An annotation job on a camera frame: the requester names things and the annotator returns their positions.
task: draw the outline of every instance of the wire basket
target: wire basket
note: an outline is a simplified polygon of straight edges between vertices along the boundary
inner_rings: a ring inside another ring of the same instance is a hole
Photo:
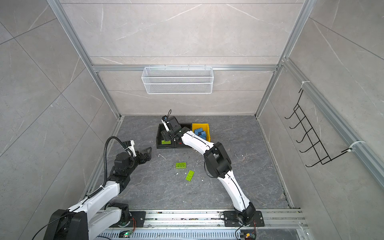
[[[212,67],[146,67],[141,76],[148,94],[212,93]]]

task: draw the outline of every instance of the gray work surface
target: gray work surface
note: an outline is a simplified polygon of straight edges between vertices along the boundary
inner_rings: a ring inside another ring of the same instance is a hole
[[[231,161],[244,194],[257,209],[288,208],[281,182],[254,116],[176,116],[179,123],[208,123],[211,142],[220,142]],[[161,116],[125,116],[117,137],[134,140],[135,149],[152,147],[152,159],[139,165],[131,181],[112,201],[130,209],[230,209],[231,198],[217,179],[204,171],[203,156],[193,149],[156,149]],[[108,174],[116,154],[124,151],[116,141],[108,156]],[[175,163],[186,162],[186,169]],[[185,179],[189,170],[192,180]],[[102,183],[103,172],[99,177]]]

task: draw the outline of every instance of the white zip tie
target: white zip tie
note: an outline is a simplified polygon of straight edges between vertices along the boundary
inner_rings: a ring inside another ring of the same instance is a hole
[[[352,144],[349,146],[347,152],[351,152],[351,151],[352,151],[352,147],[353,147],[353,145],[355,145],[356,143],[359,143],[359,142],[363,142],[363,143],[365,143],[365,141],[356,141],[356,142],[352,143]]]
[[[309,83],[309,82],[310,82],[310,81],[302,81],[302,82],[301,82],[301,87],[300,87],[300,88],[303,88],[303,84],[304,84],[304,83]]]

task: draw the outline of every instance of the black mounting plate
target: black mounting plate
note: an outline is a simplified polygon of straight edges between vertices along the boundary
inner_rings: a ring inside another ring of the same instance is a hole
[[[135,218],[136,221],[136,227],[144,227],[144,221],[145,221],[145,211],[137,211],[137,212],[130,212],[132,217]],[[119,227],[118,224],[113,224],[111,227]],[[133,221],[130,221],[130,223],[125,227],[133,227]]]
[[[224,211],[223,215],[224,216],[222,218],[224,219],[224,225],[226,227],[240,227],[242,225],[237,220],[237,214],[235,211]],[[253,215],[252,219],[255,220],[257,227],[265,226],[263,214],[261,211],[256,211],[255,214]]]

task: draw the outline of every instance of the yellow bin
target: yellow bin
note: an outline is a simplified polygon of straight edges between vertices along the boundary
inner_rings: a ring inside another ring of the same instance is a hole
[[[209,125],[208,123],[192,123],[192,132],[195,132],[196,129],[203,128],[203,131],[207,134],[207,141],[211,141],[211,135],[209,134]]]

